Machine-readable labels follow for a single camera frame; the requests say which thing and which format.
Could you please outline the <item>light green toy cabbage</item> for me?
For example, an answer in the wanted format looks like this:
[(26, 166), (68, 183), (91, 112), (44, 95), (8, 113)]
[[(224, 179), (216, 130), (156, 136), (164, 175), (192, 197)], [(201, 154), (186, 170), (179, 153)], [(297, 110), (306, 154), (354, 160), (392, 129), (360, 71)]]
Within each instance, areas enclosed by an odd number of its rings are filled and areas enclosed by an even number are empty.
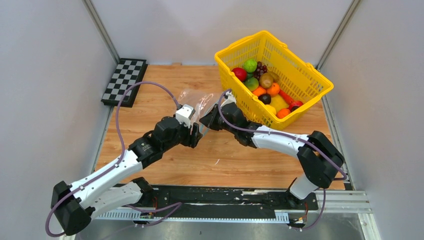
[(257, 69), (257, 61), (253, 58), (250, 58), (242, 64), (242, 68), (247, 73), (253, 73)]

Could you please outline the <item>clear zip top bag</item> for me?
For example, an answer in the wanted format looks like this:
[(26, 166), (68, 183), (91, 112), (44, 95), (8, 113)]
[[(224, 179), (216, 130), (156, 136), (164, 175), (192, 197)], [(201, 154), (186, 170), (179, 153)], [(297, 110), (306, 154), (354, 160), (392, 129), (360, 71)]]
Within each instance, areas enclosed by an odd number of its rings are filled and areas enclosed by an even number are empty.
[(185, 88), (177, 97), (177, 101), (181, 105), (189, 105), (193, 107), (194, 114), (191, 117), (191, 123), (197, 123), (199, 125), (199, 132), (203, 136), (207, 134), (209, 129), (204, 124), (200, 123), (200, 118), (204, 117), (213, 109), (215, 104), (219, 103), (221, 94), (221, 92), (206, 92), (192, 88)]

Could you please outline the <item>brown toy potato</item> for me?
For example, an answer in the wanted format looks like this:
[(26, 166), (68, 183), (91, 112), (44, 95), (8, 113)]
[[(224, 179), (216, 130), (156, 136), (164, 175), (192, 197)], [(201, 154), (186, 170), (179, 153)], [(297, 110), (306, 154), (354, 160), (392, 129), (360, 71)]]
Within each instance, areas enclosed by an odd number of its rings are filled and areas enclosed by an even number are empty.
[(264, 89), (268, 89), (272, 86), (272, 84), (274, 83), (274, 78), (273, 76), (266, 72), (263, 75), (260, 76), (259, 78), (259, 85), (264, 88)]

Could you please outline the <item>red toy apple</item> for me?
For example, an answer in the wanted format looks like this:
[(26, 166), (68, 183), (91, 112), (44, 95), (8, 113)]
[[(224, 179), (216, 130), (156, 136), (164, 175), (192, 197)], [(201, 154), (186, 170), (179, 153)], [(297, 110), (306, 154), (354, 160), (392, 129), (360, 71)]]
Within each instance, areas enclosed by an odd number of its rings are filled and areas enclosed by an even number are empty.
[(232, 72), (241, 82), (244, 82), (248, 77), (247, 71), (241, 67), (233, 68)]

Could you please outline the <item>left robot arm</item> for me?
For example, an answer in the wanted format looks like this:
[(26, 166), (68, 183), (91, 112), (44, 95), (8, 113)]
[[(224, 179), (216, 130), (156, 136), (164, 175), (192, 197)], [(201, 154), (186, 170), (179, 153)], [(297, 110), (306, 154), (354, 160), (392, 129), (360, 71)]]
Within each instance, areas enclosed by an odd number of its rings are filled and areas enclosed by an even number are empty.
[(195, 148), (202, 136), (198, 123), (187, 126), (175, 116), (166, 116), (106, 166), (71, 184), (60, 181), (52, 190), (46, 233), (51, 237), (79, 233), (100, 212), (93, 204), (111, 187), (160, 160), (177, 145)]

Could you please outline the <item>yellow plastic basket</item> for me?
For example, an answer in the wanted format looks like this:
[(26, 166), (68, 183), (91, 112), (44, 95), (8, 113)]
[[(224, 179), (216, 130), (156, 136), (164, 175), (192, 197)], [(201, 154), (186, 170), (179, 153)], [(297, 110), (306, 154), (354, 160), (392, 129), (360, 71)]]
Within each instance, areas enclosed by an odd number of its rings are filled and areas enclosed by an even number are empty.
[[(283, 130), (298, 120), (334, 88), (333, 83), (312, 64), (301, 60), (285, 43), (266, 30), (230, 44), (218, 51), (214, 59), (218, 64), (223, 89), (231, 89), (237, 106), (247, 118), (277, 130)], [(263, 62), (267, 66), (267, 73), (273, 76), (274, 83), (294, 101), (303, 102), (303, 105), (283, 119), (267, 110), (265, 104), (258, 99), (260, 95), (267, 94), (267, 89), (259, 85), (251, 92), (232, 72), (234, 68), (242, 68), (248, 59)]]

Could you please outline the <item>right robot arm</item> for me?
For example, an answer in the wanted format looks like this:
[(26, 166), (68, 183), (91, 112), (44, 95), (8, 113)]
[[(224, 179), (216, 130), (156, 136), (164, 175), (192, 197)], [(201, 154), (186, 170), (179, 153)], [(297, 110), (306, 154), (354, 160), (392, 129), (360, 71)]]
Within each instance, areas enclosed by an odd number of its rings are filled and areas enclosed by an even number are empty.
[(299, 160), (303, 174), (289, 186), (286, 204), (298, 209), (313, 191), (328, 188), (336, 180), (345, 158), (320, 131), (293, 134), (248, 120), (235, 103), (217, 104), (199, 120), (208, 129), (226, 130), (243, 146), (269, 149)]

